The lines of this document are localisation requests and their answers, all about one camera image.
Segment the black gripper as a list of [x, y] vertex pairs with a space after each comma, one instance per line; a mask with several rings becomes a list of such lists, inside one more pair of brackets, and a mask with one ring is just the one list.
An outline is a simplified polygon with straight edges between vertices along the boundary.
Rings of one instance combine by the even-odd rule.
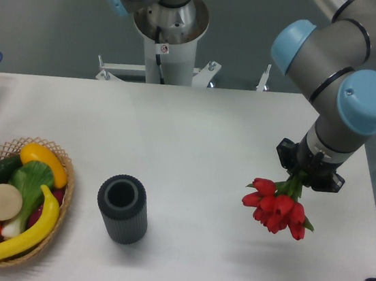
[[345, 179], [336, 172], [338, 165], [325, 162], [322, 152], [312, 153], [305, 140], [296, 144], [283, 138], [276, 150], [281, 166], [310, 183], [314, 191], [338, 193], [344, 186]]

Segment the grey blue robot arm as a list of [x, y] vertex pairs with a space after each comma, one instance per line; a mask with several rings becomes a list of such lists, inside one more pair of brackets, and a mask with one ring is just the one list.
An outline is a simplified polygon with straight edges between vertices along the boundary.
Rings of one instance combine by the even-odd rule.
[[[206, 86], [209, 69], [195, 71], [198, 40], [206, 32], [202, 0], [107, 0], [132, 15], [144, 39], [148, 83]], [[376, 134], [376, 71], [362, 65], [376, 55], [376, 0], [313, 0], [330, 24], [297, 20], [277, 35], [271, 56], [318, 118], [303, 139], [277, 147], [289, 178], [319, 192], [338, 192], [337, 169]]]

